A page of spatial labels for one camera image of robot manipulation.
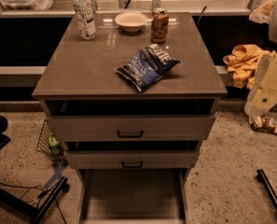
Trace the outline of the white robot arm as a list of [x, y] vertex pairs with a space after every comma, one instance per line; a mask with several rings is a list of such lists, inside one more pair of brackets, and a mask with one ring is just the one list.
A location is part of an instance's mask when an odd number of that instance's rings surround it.
[[[277, 0], [269, 18], [269, 39], [277, 44]], [[255, 84], [250, 90], [244, 111], [250, 117], [267, 114], [277, 104], [277, 52], [263, 55], [259, 61]]]

